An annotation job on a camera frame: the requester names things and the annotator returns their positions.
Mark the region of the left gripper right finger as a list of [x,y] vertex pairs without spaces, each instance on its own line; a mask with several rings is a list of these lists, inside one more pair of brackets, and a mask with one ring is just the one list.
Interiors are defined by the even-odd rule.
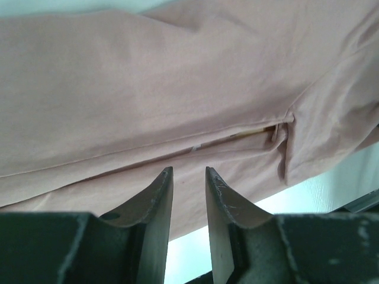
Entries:
[[375,212],[272,215],[205,170],[214,283],[377,283]]

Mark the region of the pink t-shirt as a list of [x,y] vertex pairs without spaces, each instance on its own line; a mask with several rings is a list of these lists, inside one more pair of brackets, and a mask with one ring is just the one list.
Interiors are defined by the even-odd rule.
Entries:
[[101,215],[174,169],[256,202],[378,141],[377,1],[175,1],[1,19],[1,211]]

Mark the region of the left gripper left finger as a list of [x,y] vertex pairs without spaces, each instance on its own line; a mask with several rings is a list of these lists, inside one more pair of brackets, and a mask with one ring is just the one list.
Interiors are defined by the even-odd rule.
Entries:
[[89,212],[1,214],[2,283],[163,283],[174,173],[96,217]]

